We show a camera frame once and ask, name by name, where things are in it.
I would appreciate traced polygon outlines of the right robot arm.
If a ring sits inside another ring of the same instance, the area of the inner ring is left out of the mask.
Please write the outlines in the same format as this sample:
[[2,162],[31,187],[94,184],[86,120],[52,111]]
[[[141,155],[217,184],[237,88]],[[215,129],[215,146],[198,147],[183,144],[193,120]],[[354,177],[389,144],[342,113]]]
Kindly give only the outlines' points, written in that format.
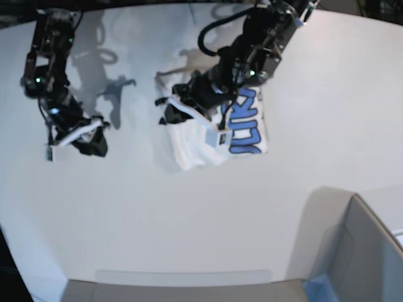
[[65,71],[83,13],[65,8],[38,9],[31,49],[26,55],[20,85],[37,101],[47,129],[47,160],[56,150],[72,145],[83,155],[105,157],[104,130],[110,127],[101,115],[88,116],[70,90]]

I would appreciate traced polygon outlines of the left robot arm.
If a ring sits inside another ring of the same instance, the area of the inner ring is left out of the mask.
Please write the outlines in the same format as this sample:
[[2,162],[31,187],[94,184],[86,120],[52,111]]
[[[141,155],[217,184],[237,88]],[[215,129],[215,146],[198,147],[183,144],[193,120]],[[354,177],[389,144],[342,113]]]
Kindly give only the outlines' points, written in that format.
[[[282,53],[296,30],[309,20],[317,1],[268,1],[210,23],[198,35],[198,48],[219,61],[205,72],[193,71],[187,83],[172,86],[171,95],[159,98],[164,106],[160,125],[178,125],[196,120],[208,130],[215,145],[230,143],[229,111],[236,106],[241,89],[255,88],[273,77]],[[216,51],[205,45],[207,33],[244,18],[242,32]]]

